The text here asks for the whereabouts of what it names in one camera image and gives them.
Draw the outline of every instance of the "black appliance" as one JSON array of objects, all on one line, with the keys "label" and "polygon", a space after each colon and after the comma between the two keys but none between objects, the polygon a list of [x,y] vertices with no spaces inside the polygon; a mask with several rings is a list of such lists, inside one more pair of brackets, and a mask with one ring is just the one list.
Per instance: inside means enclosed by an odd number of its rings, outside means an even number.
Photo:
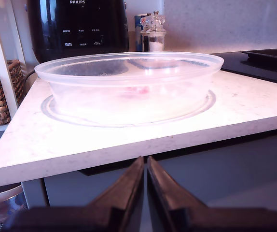
[{"label": "black appliance", "polygon": [[277,49],[214,55],[224,59],[221,70],[277,83]]},{"label": "black appliance", "polygon": [[123,0],[27,0],[32,48],[38,62],[127,52]]}]

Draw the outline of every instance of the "clear plastic container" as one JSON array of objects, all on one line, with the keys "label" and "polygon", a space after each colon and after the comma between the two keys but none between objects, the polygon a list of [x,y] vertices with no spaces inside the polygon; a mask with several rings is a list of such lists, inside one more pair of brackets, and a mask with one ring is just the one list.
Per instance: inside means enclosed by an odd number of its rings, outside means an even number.
[{"label": "clear plastic container", "polygon": [[223,64],[213,55],[132,52],[64,58],[39,64],[58,113],[103,125],[137,125],[189,114],[205,102]]}]

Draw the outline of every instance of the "white countertop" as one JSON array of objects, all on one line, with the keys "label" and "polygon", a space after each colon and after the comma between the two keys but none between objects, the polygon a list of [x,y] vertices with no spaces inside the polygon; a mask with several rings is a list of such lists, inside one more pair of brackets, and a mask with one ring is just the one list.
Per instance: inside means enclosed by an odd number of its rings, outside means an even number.
[{"label": "white countertop", "polygon": [[277,84],[219,71],[215,104],[174,122],[96,128],[49,118],[37,79],[0,139],[0,186],[277,129]]}]

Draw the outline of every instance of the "white wall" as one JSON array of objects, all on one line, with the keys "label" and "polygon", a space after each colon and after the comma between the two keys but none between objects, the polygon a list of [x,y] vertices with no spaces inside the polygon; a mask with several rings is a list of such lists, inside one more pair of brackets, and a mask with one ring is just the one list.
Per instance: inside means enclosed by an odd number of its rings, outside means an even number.
[{"label": "white wall", "polygon": [[164,0],[166,50],[277,48],[277,0]]}]

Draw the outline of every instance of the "glass shaker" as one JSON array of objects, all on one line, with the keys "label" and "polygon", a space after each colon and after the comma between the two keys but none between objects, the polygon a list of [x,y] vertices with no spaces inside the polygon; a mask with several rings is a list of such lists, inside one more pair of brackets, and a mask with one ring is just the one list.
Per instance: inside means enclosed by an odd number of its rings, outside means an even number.
[{"label": "glass shaker", "polygon": [[143,30],[140,31],[141,39],[142,39],[142,51],[148,52],[149,51],[149,42],[148,42],[148,35],[147,30],[149,29],[149,24],[152,19],[152,14],[147,13],[146,17],[140,19],[140,23],[143,26]]},{"label": "glass shaker", "polygon": [[146,31],[149,42],[149,51],[159,52],[164,51],[164,41],[166,30],[163,28],[165,17],[158,15],[158,11],[153,12],[154,15],[149,22],[149,29]]}]

